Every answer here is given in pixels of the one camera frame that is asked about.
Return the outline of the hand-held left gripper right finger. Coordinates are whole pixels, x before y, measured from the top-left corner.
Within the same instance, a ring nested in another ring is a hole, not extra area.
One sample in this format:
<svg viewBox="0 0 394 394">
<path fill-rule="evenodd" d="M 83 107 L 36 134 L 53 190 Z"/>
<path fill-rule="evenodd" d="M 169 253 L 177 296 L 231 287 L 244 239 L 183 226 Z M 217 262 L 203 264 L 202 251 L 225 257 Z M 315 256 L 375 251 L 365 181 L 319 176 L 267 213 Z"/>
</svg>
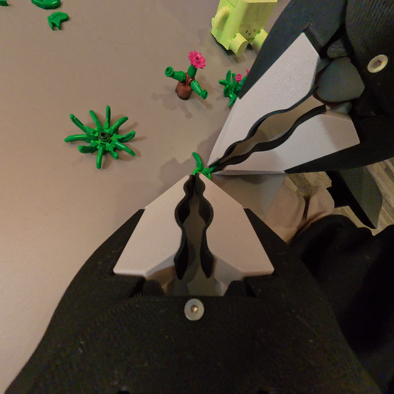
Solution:
<svg viewBox="0 0 394 394">
<path fill-rule="evenodd" d="M 241 204 L 206 176 L 196 173 L 199 215 L 205 226 L 200 262 L 207 278 L 214 278 L 218 295 L 246 277 L 270 275 L 270 262 Z"/>
</svg>

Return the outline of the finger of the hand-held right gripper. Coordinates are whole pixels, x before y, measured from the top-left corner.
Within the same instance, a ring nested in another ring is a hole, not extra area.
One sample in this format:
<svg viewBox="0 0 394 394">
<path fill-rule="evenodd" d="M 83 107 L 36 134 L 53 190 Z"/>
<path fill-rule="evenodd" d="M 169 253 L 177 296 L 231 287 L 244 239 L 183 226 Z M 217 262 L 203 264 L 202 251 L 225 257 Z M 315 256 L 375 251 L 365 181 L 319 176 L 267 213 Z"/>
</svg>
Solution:
<svg viewBox="0 0 394 394">
<path fill-rule="evenodd" d="M 226 150 L 244 140 L 263 116 L 288 110 L 312 89 L 320 57 L 305 33 L 286 49 L 256 83 L 238 98 L 211 152 L 208 164 L 224 157 Z"/>
<path fill-rule="evenodd" d="M 359 143 L 351 118 L 322 105 L 301 115 L 280 137 L 255 143 L 244 154 L 217 160 L 214 172 L 227 175 L 284 173 Z"/>
</svg>

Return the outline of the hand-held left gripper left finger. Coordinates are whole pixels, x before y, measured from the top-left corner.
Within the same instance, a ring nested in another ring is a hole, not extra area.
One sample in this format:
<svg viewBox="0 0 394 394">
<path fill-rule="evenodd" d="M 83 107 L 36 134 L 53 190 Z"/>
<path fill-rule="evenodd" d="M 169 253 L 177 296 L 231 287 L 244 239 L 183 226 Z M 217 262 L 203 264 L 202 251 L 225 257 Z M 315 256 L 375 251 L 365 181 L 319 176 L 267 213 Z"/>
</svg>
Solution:
<svg viewBox="0 0 394 394">
<path fill-rule="evenodd" d="M 140 217 L 113 271 L 157 281 L 165 293 L 188 265 L 185 219 L 194 193 L 194 175 L 185 176 L 149 205 Z"/>
</svg>

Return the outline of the green brick plant pink flowers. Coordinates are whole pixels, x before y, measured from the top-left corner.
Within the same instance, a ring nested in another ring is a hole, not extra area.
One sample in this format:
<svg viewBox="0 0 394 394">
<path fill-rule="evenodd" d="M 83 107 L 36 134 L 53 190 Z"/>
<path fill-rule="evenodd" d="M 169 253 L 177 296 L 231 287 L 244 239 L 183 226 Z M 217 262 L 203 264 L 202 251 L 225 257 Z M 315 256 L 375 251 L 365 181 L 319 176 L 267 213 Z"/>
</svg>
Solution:
<svg viewBox="0 0 394 394">
<path fill-rule="evenodd" d="M 242 74 L 232 73 L 231 70 L 228 70 L 226 73 L 225 79 L 219 80 L 219 84 L 223 86 L 223 95 L 226 98 L 229 98 L 228 107 L 230 108 L 235 101 L 237 100 L 240 90 L 242 89 L 248 75 L 249 69 L 245 70 L 246 74 L 243 76 Z"/>
</svg>

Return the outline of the person's beige trousers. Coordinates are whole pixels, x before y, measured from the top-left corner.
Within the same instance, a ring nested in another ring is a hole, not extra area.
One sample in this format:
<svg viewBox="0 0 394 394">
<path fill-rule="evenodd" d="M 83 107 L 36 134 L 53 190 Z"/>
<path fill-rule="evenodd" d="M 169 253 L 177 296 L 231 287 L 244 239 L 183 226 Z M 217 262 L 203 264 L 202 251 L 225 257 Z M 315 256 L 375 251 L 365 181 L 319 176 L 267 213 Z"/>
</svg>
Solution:
<svg viewBox="0 0 394 394">
<path fill-rule="evenodd" d="M 303 196 L 282 184 L 263 222 L 290 244 L 299 233 L 333 212 L 334 200 L 326 188 L 314 186 Z"/>
</svg>

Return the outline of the lime green brick planter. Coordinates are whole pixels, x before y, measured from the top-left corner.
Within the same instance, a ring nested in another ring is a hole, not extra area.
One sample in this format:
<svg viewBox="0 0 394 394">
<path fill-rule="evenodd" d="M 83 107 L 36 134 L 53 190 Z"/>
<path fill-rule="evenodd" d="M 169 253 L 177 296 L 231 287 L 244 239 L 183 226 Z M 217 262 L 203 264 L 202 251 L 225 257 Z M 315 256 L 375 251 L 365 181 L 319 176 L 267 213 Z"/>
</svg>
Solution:
<svg viewBox="0 0 394 394">
<path fill-rule="evenodd" d="M 220 0 L 211 34 L 236 56 L 242 55 L 248 45 L 259 52 L 268 36 L 264 27 L 276 4 L 276 0 Z"/>
</svg>

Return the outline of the brick cactus with pink flower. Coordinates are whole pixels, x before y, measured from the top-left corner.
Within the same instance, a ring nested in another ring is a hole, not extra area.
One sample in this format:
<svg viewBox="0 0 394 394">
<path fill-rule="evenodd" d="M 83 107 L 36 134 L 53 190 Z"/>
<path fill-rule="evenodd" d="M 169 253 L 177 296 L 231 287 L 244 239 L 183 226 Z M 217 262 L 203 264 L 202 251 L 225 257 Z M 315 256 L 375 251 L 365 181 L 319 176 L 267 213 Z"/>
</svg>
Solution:
<svg viewBox="0 0 394 394">
<path fill-rule="evenodd" d="M 173 67 L 168 66 L 165 69 L 165 76 L 178 81 L 175 92 L 181 100 L 188 100 L 192 92 L 195 92 L 202 99 L 206 99 L 208 92 L 202 89 L 199 82 L 195 79 L 197 70 L 204 69 L 206 66 L 206 60 L 200 52 L 195 50 L 189 52 L 188 59 L 190 65 L 186 72 L 175 71 Z"/>
</svg>

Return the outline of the green spiky brick plant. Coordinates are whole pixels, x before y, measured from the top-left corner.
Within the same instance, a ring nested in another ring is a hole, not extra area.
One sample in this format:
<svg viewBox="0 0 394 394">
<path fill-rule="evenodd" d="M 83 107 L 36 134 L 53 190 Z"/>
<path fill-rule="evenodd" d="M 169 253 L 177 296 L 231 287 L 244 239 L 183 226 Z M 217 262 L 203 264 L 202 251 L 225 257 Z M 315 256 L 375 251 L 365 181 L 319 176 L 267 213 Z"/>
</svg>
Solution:
<svg viewBox="0 0 394 394">
<path fill-rule="evenodd" d="M 127 134 L 120 134 L 120 127 L 128 121 L 128 117 L 119 118 L 115 123 L 111 123 L 111 107 L 106 106 L 105 121 L 101 123 L 94 111 L 89 111 L 95 127 L 89 127 L 83 124 L 74 114 L 70 114 L 72 123 L 82 131 L 82 134 L 67 136 L 66 143 L 85 142 L 88 145 L 79 145 L 78 150 L 82 154 L 96 153 L 96 168 L 101 169 L 104 155 L 109 153 L 114 160 L 119 159 L 118 151 L 124 151 L 131 156 L 136 153 L 126 145 L 135 137 L 135 131 Z"/>
</svg>

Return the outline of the person's black jacket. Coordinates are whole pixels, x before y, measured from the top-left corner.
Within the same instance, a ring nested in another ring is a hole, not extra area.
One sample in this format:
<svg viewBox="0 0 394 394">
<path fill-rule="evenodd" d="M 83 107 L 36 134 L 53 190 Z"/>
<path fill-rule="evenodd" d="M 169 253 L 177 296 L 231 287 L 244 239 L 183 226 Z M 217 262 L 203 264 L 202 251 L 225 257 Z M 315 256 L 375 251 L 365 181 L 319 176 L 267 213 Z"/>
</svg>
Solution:
<svg viewBox="0 0 394 394">
<path fill-rule="evenodd" d="M 381 392 L 393 393 L 394 226 L 373 235 L 344 215 L 329 215 L 296 235 L 290 249 L 319 283 Z"/>
</svg>

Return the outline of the cluster of green leaf pieces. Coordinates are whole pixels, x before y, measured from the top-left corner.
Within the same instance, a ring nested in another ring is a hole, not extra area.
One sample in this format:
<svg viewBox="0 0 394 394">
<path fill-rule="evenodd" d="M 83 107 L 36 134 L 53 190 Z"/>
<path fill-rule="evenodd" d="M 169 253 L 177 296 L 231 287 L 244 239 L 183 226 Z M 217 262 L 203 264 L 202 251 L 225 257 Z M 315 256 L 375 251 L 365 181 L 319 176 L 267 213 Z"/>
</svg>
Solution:
<svg viewBox="0 0 394 394">
<path fill-rule="evenodd" d="M 53 31 L 61 30 L 62 24 L 69 20 L 61 0 L 1 1 L 1 26 L 6 17 L 20 27 L 47 23 Z"/>
</svg>

